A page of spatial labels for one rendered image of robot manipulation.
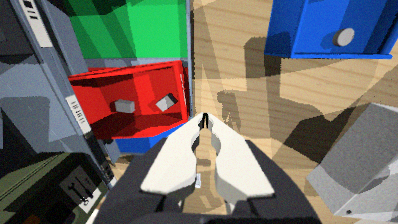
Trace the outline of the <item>blue bin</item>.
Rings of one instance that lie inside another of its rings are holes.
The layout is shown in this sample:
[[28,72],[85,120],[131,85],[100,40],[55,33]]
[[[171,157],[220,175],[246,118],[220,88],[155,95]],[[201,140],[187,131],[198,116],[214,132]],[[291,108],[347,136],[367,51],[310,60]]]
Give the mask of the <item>blue bin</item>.
[[[346,28],[354,30],[352,41],[333,45],[335,33]],[[398,0],[273,0],[264,54],[392,59],[397,39]]]

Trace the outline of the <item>grey metal shelf rack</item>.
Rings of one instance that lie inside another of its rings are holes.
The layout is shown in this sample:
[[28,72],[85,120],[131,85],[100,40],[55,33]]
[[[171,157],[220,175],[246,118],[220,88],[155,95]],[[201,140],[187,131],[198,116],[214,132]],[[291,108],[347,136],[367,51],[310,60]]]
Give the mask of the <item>grey metal shelf rack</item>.
[[[193,118],[190,0],[7,1],[33,54],[0,57],[0,179],[40,152],[83,152],[106,197],[117,179],[104,154],[112,164],[135,155],[128,169]],[[187,122],[154,137],[96,139],[67,76],[178,60]]]

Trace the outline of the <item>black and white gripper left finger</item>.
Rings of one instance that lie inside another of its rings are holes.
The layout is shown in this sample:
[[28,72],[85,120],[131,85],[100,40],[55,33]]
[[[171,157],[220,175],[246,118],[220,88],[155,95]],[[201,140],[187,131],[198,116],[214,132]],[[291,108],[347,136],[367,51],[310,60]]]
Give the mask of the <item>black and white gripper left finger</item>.
[[167,137],[161,138],[133,163],[112,187],[92,224],[129,224],[147,214],[163,212],[168,197],[177,199],[183,213],[185,199],[196,186],[201,112]]

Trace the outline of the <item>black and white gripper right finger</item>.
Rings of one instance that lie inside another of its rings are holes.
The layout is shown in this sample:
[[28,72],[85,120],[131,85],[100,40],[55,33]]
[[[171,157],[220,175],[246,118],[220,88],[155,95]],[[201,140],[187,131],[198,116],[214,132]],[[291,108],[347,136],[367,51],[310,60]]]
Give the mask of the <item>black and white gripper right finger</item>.
[[224,198],[227,214],[238,200],[245,200],[251,216],[276,224],[322,224],[296,183],[250,139],[210,112],[205,120],[216,150],[215,188]]

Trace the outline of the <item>olive green case with orange latches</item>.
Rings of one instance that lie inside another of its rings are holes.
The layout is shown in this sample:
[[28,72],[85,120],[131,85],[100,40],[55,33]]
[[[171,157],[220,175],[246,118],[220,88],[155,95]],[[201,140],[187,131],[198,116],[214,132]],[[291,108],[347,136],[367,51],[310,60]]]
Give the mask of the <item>olive green case with orange latches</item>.
[[107,191],[83,152],[40,152],[0,179],[0,224],[86,224]]

